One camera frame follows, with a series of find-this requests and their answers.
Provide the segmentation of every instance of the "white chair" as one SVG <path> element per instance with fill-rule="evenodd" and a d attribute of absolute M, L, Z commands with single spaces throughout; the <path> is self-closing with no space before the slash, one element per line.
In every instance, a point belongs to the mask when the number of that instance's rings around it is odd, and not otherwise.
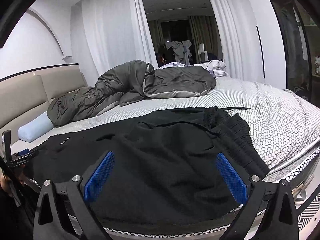
<path fill-rule="evenodd" d="M 204 50 L 203 43 L 199 45 L 198 55 L 200 56 L 200 63 L 209 61 L 208 52 Z"/>

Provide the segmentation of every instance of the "beige curtain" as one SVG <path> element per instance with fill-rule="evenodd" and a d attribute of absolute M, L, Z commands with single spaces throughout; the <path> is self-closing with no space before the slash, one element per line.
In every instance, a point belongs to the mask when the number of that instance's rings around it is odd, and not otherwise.
<path fill-rule="evenodd" d="M 159 43 L 164 43 L 162 28 L 159 20 L 148 21 L 153 48 L 158 52 Z"/>
<path fill-rule="evenodd" d="M 200 63 L 198 55 L 199 45 L 204 44 L 204 50 L 218 56 L 217 22 L 214 16 L 189 16 L 192 38 L 195 42 L 196 60 Z"/>

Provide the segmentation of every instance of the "bed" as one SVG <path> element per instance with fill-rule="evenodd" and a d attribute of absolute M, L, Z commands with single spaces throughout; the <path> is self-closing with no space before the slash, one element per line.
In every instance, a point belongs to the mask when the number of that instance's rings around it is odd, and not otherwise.
<path fill-rule="evenodd" d="M 16 132 L 20 126 L 46 111 L 53 98 L 86 86 L 78 65 L 35 70 L 0 82 L 0 102 L 6 102 L 0 106 L 1 112 L 4 113 L 0 117 L 0 132 L 12 130 L 14 153 L 25 148 L 32 149 L 47 140 L 49 136 L 85 130 L 109 122 L 142 116 L 155 110 L 198 106 L 219 108 L 241 106 L 250 109 L 228 112 L 230 115 L 238 113 L 249 124 L 253 146 L 271 169 L 265 181 L 277 182 L 285 178 L 290 181 L 293 191 L 296 191 L 303 186 L 303 181 L 310 171 L 314 174 L 320 172 L 320 167 L 317 166 L 320 152 L 320 109 L 289 90 L 279 90 L 268 85 L 229 77 L 216 79 L 215 89 L 205 96 L 145 99 L 122 107 L 116 106 L 102 115 L 53 128 L 40 138 L 27 143 L 17 138 Z M 320 191 L 317 188 L 319 179 L 316 175 L 314 177 L 316 179 L 313 179 L 308 186 L 306 203 L 311 202 Z M 261 206 L 255 221 L 256 225 L 259 224 L 265 207 L 266 205 Z M 306 210 L 307 207 L 305 204 L 300 211 Z M 123 232 L 112 228 L 107 230 L 116 238 L 219 237 L 236 216 L 237 210 L 231 211 L 209 226 L 202 226 L 187 233 L 163 232 L 161 235 L 153 235 Z M 306 226 L 306 220 L 308 218 L 306 219 L 302 213 L 299 217 L 300 231 Z"/>

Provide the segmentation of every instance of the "mattress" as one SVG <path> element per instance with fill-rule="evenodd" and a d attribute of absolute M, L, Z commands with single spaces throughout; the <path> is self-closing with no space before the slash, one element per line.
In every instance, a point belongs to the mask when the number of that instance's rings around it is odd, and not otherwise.
<path fill-rule="evenodd" d="M 250 108 L 228 112 L 230 115 L 238 113 L 248 123 L 253 146 L 270 169 L 284 162 L 289 165 L 288 161 L 297 159 L 296 156 L 316 141 L 320 134 L 320 109 L 291 91 L 219 77 L 215 89 L 205 96 L 145 99 L 122 107 L 116 106 L 102 115 L 53 128 L 31 143 L 19 140 L 12 145 L 12 152 L 32 149 L 56 134 L 85 130 L 109 122 L 142 116 L 155 110 L 199 106 Z"/>

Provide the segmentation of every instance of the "headboard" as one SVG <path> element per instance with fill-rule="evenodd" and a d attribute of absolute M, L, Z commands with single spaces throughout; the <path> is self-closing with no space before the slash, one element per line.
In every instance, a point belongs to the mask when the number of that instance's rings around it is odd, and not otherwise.
<path fill-rule="evenodd" d="M 0 135 L 11 130 L 11 143 L 18 141 L 18 129 L 44 113 L 54 98 L 85 86 L 78 64 L 43 67 L 2 79 Z"/>

